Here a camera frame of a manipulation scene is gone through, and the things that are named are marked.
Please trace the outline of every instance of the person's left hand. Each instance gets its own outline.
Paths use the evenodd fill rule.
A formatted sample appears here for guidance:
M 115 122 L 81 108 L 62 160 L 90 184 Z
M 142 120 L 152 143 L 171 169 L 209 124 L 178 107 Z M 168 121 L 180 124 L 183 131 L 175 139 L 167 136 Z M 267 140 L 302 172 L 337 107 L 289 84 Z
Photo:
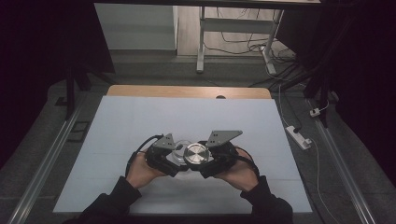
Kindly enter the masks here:
M 139 152 L 129 168 L 126 180 L 135 188 L 145 187 L 151 180 L 166 176 L 163 172 L 149 167 L 146 163 L 145 153 Z

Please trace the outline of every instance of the power strip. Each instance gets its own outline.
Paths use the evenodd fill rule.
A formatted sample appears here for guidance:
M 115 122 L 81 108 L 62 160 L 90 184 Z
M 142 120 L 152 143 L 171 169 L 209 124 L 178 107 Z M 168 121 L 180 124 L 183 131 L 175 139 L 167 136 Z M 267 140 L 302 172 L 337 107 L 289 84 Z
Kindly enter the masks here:
M 288 131 L 288 133 L 290 134 L 290 136 L 294 139 L 294 141 L 298 144 L 298 146 L 302 149 L 302 150 L 306 150 L 308 148 L 311 148 L 311 139 L 309 138 L 303 138 L 303 136 L 300 133 L 295 133 L 294 130 L 294 126 L 289 126 L 287 128 L 285 128 L 286 131 Z

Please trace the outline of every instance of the black jacket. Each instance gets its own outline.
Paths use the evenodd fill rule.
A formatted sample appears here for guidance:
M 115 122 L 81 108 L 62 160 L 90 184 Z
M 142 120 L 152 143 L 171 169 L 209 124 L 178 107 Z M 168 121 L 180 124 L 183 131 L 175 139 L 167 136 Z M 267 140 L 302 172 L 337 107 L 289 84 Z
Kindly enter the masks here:
M 81 216 L 67 220 L 64 224 L 126 223 L 129 206 L 140 197 L 142 197 L 142 195 L 139 190 L 134 189 L 134 187 L 126 181 L 125 177 L 120 176 L 119 181 L 110 195 L 104 193 L 99 195 L 99 197 L 84 210 Z M 291 206 L 285 200 L 271 194 L 265 176 L 260 177 L 259 184 L 254 189 L 249 192 L 242 192 L 241 197 L 248 200 L 253 205 L 251 217 L 248 218 L 251 223 L 293 223 L 293 211 Z M 134 224 L 139 223 L 136 219 L 129 220 L 129 222 Z

